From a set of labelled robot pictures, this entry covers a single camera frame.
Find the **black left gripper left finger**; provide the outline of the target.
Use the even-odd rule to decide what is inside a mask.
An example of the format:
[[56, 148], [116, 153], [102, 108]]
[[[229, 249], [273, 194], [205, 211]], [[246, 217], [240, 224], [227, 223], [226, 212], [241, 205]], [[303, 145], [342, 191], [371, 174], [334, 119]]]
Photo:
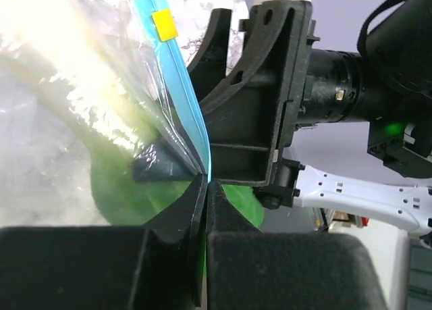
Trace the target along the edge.
[[1, 230], [2, 309], [194, 309], [207, 178], [141, 226]]

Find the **clear zip top bag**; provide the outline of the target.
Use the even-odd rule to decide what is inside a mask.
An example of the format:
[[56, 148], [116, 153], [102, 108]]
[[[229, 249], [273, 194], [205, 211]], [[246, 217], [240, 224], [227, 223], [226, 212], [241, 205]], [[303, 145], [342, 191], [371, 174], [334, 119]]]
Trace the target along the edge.
[[1, 0], [1, 225], [140, 225], [211, 178], [167, 0]]

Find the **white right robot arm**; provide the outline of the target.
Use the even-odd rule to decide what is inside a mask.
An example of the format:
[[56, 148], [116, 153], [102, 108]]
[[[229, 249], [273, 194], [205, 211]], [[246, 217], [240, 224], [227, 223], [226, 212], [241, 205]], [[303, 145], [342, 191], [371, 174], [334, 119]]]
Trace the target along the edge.
[[294, 132], [368, 122], [367, 151], [406, 178], [431, 177], [431, 0], [386, 0], [356, 52], [314, 49], [305, 0], [254, 5], [240, 60], [226, 72], [232, 13], [214, 9], [188, 71], [209, 134], [212, 176], [251, 186], [269, 209], [332, 209], [431, 239], [431, 189], [355, 180], [285, 159]]

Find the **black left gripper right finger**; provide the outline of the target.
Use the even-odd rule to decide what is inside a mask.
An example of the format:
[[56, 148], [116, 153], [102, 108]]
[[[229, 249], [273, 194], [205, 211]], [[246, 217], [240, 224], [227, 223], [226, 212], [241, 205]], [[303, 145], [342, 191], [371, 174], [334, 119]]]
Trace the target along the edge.
[[345, 234], [263, 233], [218, 182], [207, 199], [210, 309], [385, 309], [370, 255]]

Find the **toy bok choy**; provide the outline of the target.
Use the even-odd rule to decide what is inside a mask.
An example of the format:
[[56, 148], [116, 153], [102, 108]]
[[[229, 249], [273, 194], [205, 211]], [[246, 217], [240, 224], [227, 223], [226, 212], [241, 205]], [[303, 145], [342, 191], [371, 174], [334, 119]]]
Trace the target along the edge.
[[140, 225], [206, 172], [143, 34], [1, 22], [3, 225]]

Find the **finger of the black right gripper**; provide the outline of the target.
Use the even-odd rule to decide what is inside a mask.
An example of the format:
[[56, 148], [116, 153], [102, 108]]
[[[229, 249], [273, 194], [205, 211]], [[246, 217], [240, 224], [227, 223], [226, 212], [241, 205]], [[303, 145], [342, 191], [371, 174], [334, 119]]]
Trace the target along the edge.
[[232, 71], [198, 101], [206, 121], [279, 121], [308, 65], [309, 1], [272, 0], [240, 23], [246, 44]]
[[188, 72], [198, 101], [202, 101], [225, 78], [232, 11], [211, 12], [207, 30]]

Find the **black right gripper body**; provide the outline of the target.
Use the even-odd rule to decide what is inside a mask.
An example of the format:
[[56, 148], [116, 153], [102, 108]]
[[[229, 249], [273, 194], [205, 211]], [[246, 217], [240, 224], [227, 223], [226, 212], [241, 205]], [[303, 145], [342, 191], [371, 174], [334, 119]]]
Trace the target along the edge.
[[279, 121], [206, 121], [214, 179], [249, 186], [268, 209], [290, 206], [303, 166], [281, 156], [301, 126], [347, 118], [360, 95], [360, 57], [313, 49], [310, 21], [308, 65], [301, 85], [289, 91]]

